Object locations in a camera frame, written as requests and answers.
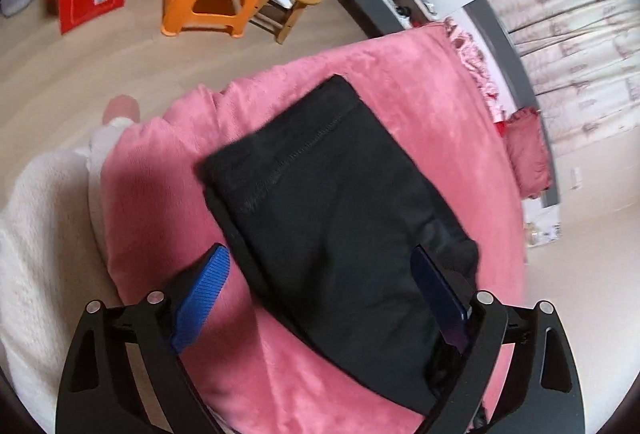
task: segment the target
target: wooden floor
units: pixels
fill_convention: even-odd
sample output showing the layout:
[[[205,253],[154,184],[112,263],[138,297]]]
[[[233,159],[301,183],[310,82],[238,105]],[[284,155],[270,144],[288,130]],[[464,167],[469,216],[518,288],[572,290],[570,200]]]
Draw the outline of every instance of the wooden floor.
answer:
[[[200,82],[220,90],[235,78],[365,38],[336,0],[309,7],[283,45],[254,24],[241,39],[207,31],[168,38],[160,18],[161,0],[127,0],[61,36],[43,0],[10,19],[0,16],[0,204],[30,159],[81,143],[116,94],[135,96],[149,118]]]

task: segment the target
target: pink pillow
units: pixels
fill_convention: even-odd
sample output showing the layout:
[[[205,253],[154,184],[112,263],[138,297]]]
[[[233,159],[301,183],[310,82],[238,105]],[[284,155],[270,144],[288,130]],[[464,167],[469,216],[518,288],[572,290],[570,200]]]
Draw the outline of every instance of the pink pillow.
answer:
[[[537,198],[552,183],[550,154],[537,110],[525,107],[506,123],[504,144],[516,176],[520,197]]]

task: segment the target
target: floral curtain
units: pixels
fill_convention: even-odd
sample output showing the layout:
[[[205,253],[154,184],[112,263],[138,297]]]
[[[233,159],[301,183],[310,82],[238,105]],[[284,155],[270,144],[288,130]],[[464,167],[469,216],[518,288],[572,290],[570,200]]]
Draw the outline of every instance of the floral curtain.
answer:
[[[640,0],[489,0],[556,154],[640,125]]]

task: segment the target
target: black pants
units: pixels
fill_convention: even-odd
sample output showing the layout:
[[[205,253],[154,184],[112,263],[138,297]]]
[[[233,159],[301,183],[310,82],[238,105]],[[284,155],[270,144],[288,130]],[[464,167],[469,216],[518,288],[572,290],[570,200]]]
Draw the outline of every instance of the black pants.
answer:
[[[204,177],[264,306],[361,384],[427,414],[438,329],[410,253],[422,244],[474,286],[478,248],[349,83],[325,81],[210,156]]]

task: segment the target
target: pink slipper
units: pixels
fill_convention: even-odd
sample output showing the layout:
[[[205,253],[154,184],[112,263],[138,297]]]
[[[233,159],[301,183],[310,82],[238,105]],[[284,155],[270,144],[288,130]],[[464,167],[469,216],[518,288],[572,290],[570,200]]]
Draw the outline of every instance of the pink slipper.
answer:
[[[111,120],[119,116],[129,118],[138,124],[140,122],[138,101],[128,94],[121,94],[112,98],[102,114],[102,124],[107,125]]]

